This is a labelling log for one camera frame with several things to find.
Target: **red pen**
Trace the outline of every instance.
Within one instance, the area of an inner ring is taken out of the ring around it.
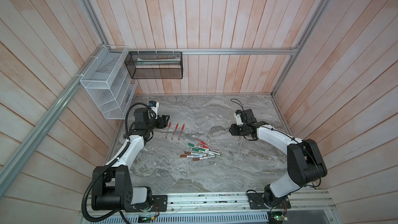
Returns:
[[[176,125],[176,129],[174,130],[174,133],[173,133],[173,136],[172,136],[172,140],[173,140],[174,135],[176,134],[177,128],[178,128],[178,122],[177,122],[177,125]]]
[[[167,135],[169,135],[169,130],[170,130],[170,127],[171,127],[171,126],[172,126],[172,123],[170,122],[169,128],[167,128],[166,138],[167,138]]]
[[[180,135],[178,136],[178,140],[180,140],[180,137],[181,137],[182,131],[184,130],[184,127],[185,127],[185,123],[182,125],[182,129],[181,129]]]

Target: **mounting plate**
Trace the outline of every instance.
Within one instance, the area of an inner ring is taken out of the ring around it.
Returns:
[[[247,193],[247,195],[249,198],[250,209],[269,209],[269,207],[264,204],[263,193]],[[284,208],[285,206],[283,205],[283,202],[286,204],[286,208],[291,208],[290,201],[286,197],[286,199],[274,209]]]
[[[152,202],[156,202],[158,204],[159,212],[165,212],[167,210],[167,195],[153,195]],[[140,207],[139,204],[132,205],[129,209],[126,209],[126,212],[142,212],[140,208],[145,208],[146,206]],[[155,208],[152,208],[148,212],[155,212]]]

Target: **wire shelf organizer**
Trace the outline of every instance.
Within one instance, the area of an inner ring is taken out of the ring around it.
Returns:
[[[108,119],[125,118],[126,108],[131,104],[137,88],[138,81],[131,83],[131,77],[123,64],[127,54],[124,46],[103,46],[80,80],[101,113]]]

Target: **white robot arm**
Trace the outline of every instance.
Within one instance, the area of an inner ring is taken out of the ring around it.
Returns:
[[[231,125],[229,132],[233,136],[251,135],[252,140],[266,141],[287,155],[287,172],[264,188],[263,200],[267,207],[276,206],[289,193],[326,176],[327,169],[315,141],[295,138],[266,122],[257,122],[251,109],[243,110],[241,103],[239,105],[242,110],[235,112],[236,124]]]

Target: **marble surface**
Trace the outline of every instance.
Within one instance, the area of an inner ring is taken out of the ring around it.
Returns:
[[[248,141],[229,133],[235,123],[234,112],[240,109],[231,98],[239,99],[245,109],[251,108],[258,121],[283,131],[269,95],[135,97],[132,103],[159,102],[158,114],[170,115],[172,126],[167,139],[166,128],[155,129],[152,140],[138,153],[130,173],[133,186],[150,186],[154,193],[263,190],[281,177],[287,166],[282,152],[264,141]],[[128,124],[133,121],[131,112]],[[176,137],[171,140],[177,122]],[[185,129],[178,140],[183,123]],[[196,144],[197,138],[218,148],[222,156],[201,161],[180,158],[191,150],[188,143]]]

